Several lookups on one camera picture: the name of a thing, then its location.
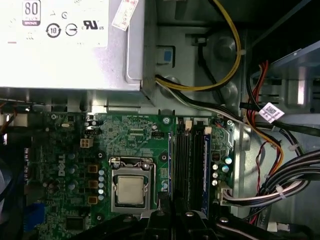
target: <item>ram slot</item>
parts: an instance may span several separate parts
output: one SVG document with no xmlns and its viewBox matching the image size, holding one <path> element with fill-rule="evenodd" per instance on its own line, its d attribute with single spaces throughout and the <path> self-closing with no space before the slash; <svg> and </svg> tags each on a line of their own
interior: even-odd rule
<svg viewBox="0 0 320 240">
<path fill-rule="evenodd" d="M 204 155 L 203 155 L 203 192 L 201 211 L 208 217 L 209 213 L 209 180 L 210 180 L 210 152 L 211 135 L 204 135 Z"/>
<path fill-rule="evenodd" d="M 179 192 L 184 199 L 188 198 L 189 142 L 190 136 L 180 124 L 175 141 L 173 191 Z"/>
<path fill-rule="evenodd" d="M 201 211 L 204 178 L 204 127 L 192 129 L 192 148 L 190 158 L 189 209 Z"/>
</svg>

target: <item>motherboard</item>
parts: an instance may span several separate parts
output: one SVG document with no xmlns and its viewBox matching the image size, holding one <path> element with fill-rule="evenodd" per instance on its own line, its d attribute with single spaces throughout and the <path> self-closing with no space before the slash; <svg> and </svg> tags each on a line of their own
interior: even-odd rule
<svg viewBox="0 0 320 240">
<path fill-rule="evenodd" d="M 44 113 L 28 184 L 45 188 L 40 240 L 63 240 L 118 214 L 140 215 L 168 191 L 175 118 Z"/>
<path fill-rule="evenodd" d="M 182 195 L 186 208 L 209 217 L 219 185 L 232 182 L 234 123 L 223 118 L 38 117 L 43 131 L 28 150 L 25 183 L 44 189 L 39 240 L 66 240 L 119 214 L 139 217 L 157 207 L 158 192 Z"/>
</svg>

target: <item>white cable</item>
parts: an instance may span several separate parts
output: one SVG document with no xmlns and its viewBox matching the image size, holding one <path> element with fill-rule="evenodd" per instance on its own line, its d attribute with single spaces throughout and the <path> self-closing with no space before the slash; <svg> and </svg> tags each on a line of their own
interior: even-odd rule
<svg viewBox="0 0 320 240">
<path fill-rule="evenodd" d="M 288 191 L 291 191 L 292 189 L 295 189 L 297 186 L 299 186 L 301 184 L 302 181 L 294 181 L 290 186 L 288 186 L 287 188 L 285 188 L 282 193 L 286 194 Z M 280 194 L 279 192 L 275 192 L 272 194 L 268 194 L 268 195 L 263 195 L 263 196 L 253 196 L 253 197 L 243 197 L 243 198 L 235 198 L 232 197 L 228 194 L 228 192 L 225 190 L 224 191 L 225 196 L 224 198 L 226 200 L 230 200 L 230 201 L 234 201 L 234 202 L 242 202 L 242 201 L 253 201 L 253 200 L 263 200 L 263 199 L 268 199 L 270 197 L 278 197 Z"/>
</svg>

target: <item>green circuit board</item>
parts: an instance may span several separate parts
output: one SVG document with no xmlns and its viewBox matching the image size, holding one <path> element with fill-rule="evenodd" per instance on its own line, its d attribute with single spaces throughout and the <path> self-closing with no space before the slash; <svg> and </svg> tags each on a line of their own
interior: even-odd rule
<svg viewBox="0 0 320 240">
<path fill-rule="evenodd" d="M 151 185 L 150 209 L 154 193 L 168 190 L 175 117 L 50 112 L 41 118 L 45 131 L 34 137 L 28 181 L 45 187 L 40 240 L 65 240 L 119 214 L 111 208 L 111 157 L 153 161 L 155 178 L 152 170 L 144 183 Z"/>
</svg>

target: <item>cable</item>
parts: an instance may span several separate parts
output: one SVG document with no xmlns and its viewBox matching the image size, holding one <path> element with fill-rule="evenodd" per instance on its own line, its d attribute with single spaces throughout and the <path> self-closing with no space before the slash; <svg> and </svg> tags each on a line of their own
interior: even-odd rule
<svg viewBox="0 0 320 240">
<path fill-rule="evenodd" d="M 208 86 L 178 85 L 176 83 L 170 83 L 170 82 L 166 82 L 164 80 L 161 80 L 160 78 L 158 78 L 156 76 L 155 79 L 157 81 L 159 81 L 165 87 L 170 88 L 170 89 L 179 90 L 179 91 L 214 90 L 214 89 L 221 88 L 221 87 L 225 86 L 231 80 L 231 78 L 235 75 L 236 71 L 238 70 L 239 65 L 240 65 L 240 61 L 241 61 L 241 41 L 240 41 L 238 31 L 237 31 L 236 26 L 234 25 L 232 19 L 230 18 L 229 14 L 224 9 L 224 7 L 221 5 L 221 3 L 218 0 L 212 0 L 212 1 L 218 7 L 218 9 L 221 11 L 222 15 L 224 16 L 226 22 L 228 23 L 228 25 L 231 29 L 233 37 L 234 37 L 235 47 L 236 47 L 236 57 L 235 57 L 235 61 L 234 61 L 234 64 L 233 64 L 231 70 L 221 81 L 219 81 L 216 84 L 212 84 L 212 85 L 208 85 Z"/>
<path fill-rule="evenodd" d="M 260 164 L 259 164 L 259 157 L 262 154 L 262 150 L 264 149 L 265 144 L 267 143 L 267 141 L 265 141 L 264 143 L 262 143 L 262 145 L 260 146 L 258 155 L 255 157 L 255 163 L 256 163 L 256 169 L 257 169 L 257 173 L 258 173 L 258 177 L 257 177 L 257 185 L 256 185 L 256 191 L 259 192 L 260 191 Z"/>
<path fill-rule="evenodd" d="M 239 120 L 238 118 L 234 118 L 233 116 L 231 116 L 230 114 L 226 113 L 225 111 L 221 110 L 221 109 L 214 109 L 214 108 L 209 108 L 209 107 L 202 107 L 202 106 L 198 106 L 192 103 L 188 103 L 184 100 L 182 100 L 179 96 L 177 96 L 171 89 L 167 88 L 166 86 L 163 86 L 161 83 L 157 82 L 157 84 L 159 86 L 161 86 L 162 88 L 164 88 L 165 90 L 167 90 L 169 93 L 172 94 L 172 96 L 174 96 L 180 103 L 182 103 L 183 105 L 186 105 L 187 107 L 191 107 L 194 109 L 198 109 L 198 110 L 203 110 L 203 111 L 208 111 L 211 113 L 216 113 L 216 114 L 220 114 L 230 120 L 233 120 L 239 124 L 244 125 L 245 123 L 242 120 Z"/>
<path fill-rule="evenodd" d="M 248 97 L 249 97 L 251 103 L 254 104 L 255 107 L 260 111 L 262 108 L 257 103 L 257 100 L 255 99 L 255 96 L 254 96 L 252 88 L 251 88 L 251 84 L 250 84 L 251 78 L 250 78 L 250 71 L 249 70 L 247 71 L 247 74 L 248 74 L 248 76 L 245 80 L 245 86 L 246 86 L 246 91 L 248 93 Z M 320 137 L 320 129 L 318 129 L 318 128 L 309 127 L 309 126 L 302 126 L 302 125 L 292 125 L 292 124 L 283 123 L 278 120 L 274 120 L 272 122 L 272 125 L 274 125 L 278 128 L 281 128 L 281 129 L 285 129 L 287 131 Z"/>
<path fill-rule="evenodd" d="M 207 66 L 206 59 L 204 57 L 204 45 L 199 44 L 198 46 L 198 65 L 203 69 L 204 74 L 207 76 L 207 78 L 211 81 L 212 84 L 216 84 L 217 81 L 213 74 L 211 73 L 210 69 Z M 220 89 L 216 90 L 217 97 L 219 98 L 220 104 L 226 104 L 226 101 L 221 93 Z"/>
</svg>

